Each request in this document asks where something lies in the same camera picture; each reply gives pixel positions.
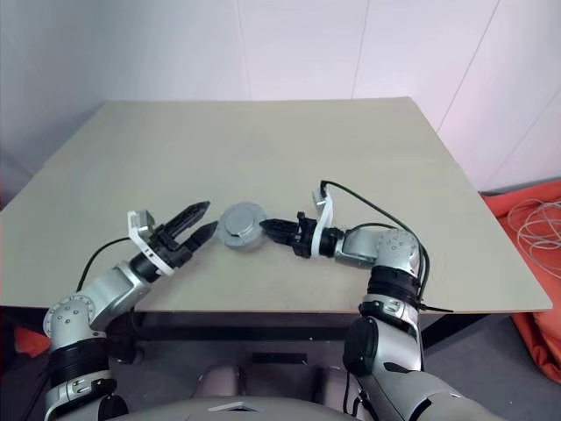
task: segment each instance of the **gray cylindrical object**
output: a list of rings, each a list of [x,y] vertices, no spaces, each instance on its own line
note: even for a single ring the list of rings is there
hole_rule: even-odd
[[[218,219],[218,238],[230,248],[251,250],[263,238],[263,229],[259,223],[265,219],[265,212],[255,203],[234,204]]]

